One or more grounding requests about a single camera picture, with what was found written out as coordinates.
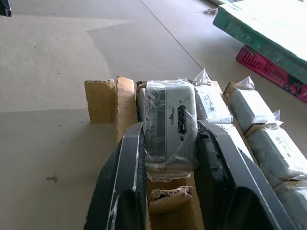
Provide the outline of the green hardcover book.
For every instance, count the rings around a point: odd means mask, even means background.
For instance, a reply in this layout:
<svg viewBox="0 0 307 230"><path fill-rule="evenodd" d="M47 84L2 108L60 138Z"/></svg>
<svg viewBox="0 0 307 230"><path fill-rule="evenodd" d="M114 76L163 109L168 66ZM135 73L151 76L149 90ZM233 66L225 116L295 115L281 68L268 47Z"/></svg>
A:
<svg viewBox="0 0 307 230"><path fill-rule="evenodd" d="M307 85L307 3L243 0L223 4L213 24Z"/></svg>

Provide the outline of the brown cardboard divider tray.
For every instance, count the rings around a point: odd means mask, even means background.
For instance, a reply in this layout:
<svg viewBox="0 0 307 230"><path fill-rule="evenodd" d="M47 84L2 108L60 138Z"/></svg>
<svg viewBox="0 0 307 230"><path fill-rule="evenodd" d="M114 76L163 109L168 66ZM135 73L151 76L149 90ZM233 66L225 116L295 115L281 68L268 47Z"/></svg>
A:
<svg viewBox="0 0 307 230"><path fill-rule="evenodd" d="M185 80L192 84L192 81L184 78L177 80ZM147 81L134 82L122 76L118 76L115 80L84 83L91 123L114 123L117 145L130 126L139 122L143 123L146 84ZM245 133L241 131L224 92L221 92L233 116L233 122L216 125L225 130L235 145L259 167ZM169 182L153 182L146 174L146 230L205 230L194 171L188 177L173 179ZM273 191L275 187L284 182L289 181L276 183L268 181Z"/></svg>

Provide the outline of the pink hardcover book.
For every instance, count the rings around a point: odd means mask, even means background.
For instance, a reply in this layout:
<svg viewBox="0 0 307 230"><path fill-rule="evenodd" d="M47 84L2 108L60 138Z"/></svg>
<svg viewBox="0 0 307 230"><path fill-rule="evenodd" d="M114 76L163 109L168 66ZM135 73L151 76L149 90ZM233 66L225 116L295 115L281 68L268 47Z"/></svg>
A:
<svg viewBox="0 0 307 230"><path fill-rule="evenodd" d="M243 46L236 61L307 103L307 85L273 64L248 46Z"/></svg>

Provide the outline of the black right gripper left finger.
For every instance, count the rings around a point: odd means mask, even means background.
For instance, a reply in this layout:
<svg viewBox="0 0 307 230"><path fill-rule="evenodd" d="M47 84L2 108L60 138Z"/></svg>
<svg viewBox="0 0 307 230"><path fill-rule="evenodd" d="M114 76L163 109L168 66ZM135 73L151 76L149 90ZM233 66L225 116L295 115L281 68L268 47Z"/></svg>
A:
<svg viewBox="0 0 307 230"><path fill-rule="evenodd" d="M142 122L130 126L101 169L83 230L146 230Z"/></svg>

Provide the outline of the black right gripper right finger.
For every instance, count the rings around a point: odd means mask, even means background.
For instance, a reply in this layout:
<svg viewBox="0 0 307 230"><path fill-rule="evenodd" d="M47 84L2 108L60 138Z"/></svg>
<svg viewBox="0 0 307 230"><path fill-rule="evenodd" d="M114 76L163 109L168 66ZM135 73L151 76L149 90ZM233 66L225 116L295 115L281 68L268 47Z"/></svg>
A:
<svg viewBox="0 0 307 230"><path fill-rule="evenodd" d="M205 230L297 230L260 168L221 127L199 121L194 171Z"/></svg>

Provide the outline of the dark object at table edge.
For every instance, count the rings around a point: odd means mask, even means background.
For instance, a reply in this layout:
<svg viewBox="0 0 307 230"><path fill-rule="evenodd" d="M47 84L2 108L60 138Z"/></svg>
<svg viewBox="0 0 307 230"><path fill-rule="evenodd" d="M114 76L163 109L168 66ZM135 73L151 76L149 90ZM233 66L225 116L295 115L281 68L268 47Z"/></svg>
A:
<svg viewBox="0 0 307 230"><path fill-rule="evenodd" d="M8 0L0 0L0 16L12 16L12 10Z"/></svg>

